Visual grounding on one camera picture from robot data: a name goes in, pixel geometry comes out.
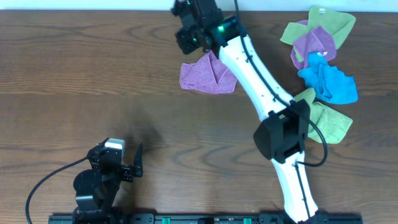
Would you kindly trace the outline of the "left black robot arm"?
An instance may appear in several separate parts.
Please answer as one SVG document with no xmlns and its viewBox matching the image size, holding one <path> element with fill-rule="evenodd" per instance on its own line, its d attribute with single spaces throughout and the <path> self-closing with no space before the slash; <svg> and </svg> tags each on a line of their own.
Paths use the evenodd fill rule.
<svg viewBox="0 0 398 224">
<path fill-rule="evenodd" d="M 107 138 L 87 153 L 91 169 L 79 173 L 73 181 L 78 205 L 72 222 L 82 224 L 127 223 L 121 209 L 113 207 L 121 182 L 132 182 L 143 176 L 142 149 L 140 144 L 133 164 L 122 164 L 125 141 Z"/>
</svg>

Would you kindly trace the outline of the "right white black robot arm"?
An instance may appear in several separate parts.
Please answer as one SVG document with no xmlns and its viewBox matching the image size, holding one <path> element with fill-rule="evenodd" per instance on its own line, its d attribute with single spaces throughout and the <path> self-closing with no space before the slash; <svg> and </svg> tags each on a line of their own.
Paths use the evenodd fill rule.
<svg viewBox="0 0 398 224">
<path fill-rule="evenodd" d="M 175 1 L 171 12 L 182 28 L 176 33 L 182 52 L 198 48 L 212 50 L 240 82 L 260 120 L 254 141 L 270 160 L 284 196 L 284 210 L 291 223 L 329 223 L 316 205 L 305 168 L 305 141 L 310 108 L 295 101 L 271 75 L 251 42 L 240 16 L 224 17 L 214 0 Z"/>
</svg>

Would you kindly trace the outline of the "large purple microfiber cloth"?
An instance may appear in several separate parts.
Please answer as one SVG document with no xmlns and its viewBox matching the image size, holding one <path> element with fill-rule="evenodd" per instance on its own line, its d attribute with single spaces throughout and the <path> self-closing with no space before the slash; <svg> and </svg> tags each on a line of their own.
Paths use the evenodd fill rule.
<svg viewBox="0 0 398 224">
<path fill-rule="evenodd" d="M 207 51 L 196 63 L 183 63 L 180 69 L 180 87 L 212 95 L 233 93 L 237 79 L 232 71 Z"/>
</svg>

